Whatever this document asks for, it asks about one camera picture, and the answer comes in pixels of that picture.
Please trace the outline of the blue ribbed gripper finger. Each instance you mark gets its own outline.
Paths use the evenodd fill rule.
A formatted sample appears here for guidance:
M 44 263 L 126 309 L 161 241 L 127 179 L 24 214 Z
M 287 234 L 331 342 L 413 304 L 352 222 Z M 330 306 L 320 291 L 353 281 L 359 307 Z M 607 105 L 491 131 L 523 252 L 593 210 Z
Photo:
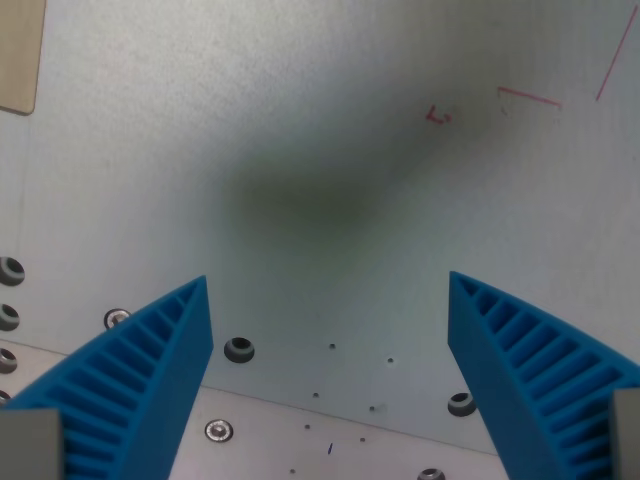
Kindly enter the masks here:
M 511 479 L 611 479 L 609 405 L 639 366 L 535 306 L 449 275 L 448 346 Z
M 200 276 L 77 349 L 6 408 L 60 414 L 68 479 L 166 479 L 213 349 Z

